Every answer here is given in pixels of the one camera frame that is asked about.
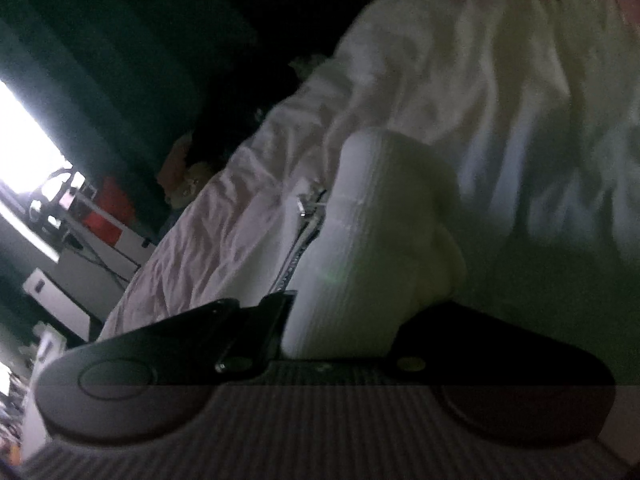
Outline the white panel heater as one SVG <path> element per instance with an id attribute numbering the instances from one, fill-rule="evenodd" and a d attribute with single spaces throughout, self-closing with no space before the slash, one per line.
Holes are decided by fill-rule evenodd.
<path id="1" fill-rule="evenodd" d="M 100 320 L 76 304 L 43 270 L 33 270 L 24 281 L 23 290 L 82 341 L 90 342 L 98 338 L 102 328 Z"/>

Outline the dark green right curtain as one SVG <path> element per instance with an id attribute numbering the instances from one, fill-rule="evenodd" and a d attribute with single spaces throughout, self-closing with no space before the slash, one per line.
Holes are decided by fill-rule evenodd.
<path id="1" fill-rule="evenodd" d="M 141 222 L 193 136 L 214 168 L 329 58 L 373 0 L 1 0 L 1 79 L 61 151 L 114 179 Z"/>

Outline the white cabinet under window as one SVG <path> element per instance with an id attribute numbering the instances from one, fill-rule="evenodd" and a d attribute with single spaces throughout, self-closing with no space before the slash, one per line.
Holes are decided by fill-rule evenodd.
<path id="1" fill-rule="evenodd" d="M 36 269 L 44 272 L 81 307 L 105 322 L 122 296 L 114 278 L 86 257 L 64 249 L 57 254 L 23 222 L 1 217 L 1 269 L 21 288 Z"/>

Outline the window with dark frame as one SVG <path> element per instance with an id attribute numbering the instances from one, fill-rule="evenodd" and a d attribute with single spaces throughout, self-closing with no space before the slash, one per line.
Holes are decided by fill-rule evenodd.
<path id="1" fill-rule="evenodd" d="M 54 263 L 60 251 L 43 228 L 61 221 L 47 208 L 73 180 L 72 165 L 6 84 L 1 86 L 1 219 Z"/>

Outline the white zip-up jacket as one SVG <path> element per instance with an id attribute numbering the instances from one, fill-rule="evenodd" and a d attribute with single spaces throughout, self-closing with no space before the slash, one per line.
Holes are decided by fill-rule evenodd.
<path id="1" fill-rule="evenodd" d="M 454 172 L 425 144 L 370 128 L 344 143 L 324 220 L 292 277 L 292 360 L 381 354 L 403 322 L 465 279 L 446 227 Z"/>

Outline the white dressing table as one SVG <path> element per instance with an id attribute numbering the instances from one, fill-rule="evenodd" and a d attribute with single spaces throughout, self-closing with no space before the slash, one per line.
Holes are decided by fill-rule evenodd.
<path id="1" fill-rule="evenodd" d="M 66 338 L 50 324 L 38 322 L 37 341 L 26 348 L 30 377 L 8 374 L 8 394 L 1 395 L 1 458 L 18 466 L 45 446 L 50 436 L 35 400 L 35 384 L 43 370 L 66 350 Z"/>

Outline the red cloth on stand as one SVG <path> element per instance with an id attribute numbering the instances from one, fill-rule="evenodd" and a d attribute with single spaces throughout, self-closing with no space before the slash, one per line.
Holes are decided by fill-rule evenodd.
<path id="1" fill-rule="evenodd" d="M 114 177 L 104 178 L 93 203 L 125 226 L 131 226 L 134 221 L 134 206 Z M 110 246 L 114 246 L 122 235 L 121 228 L 94 210 L 90 210 L 81 223 Z"/>

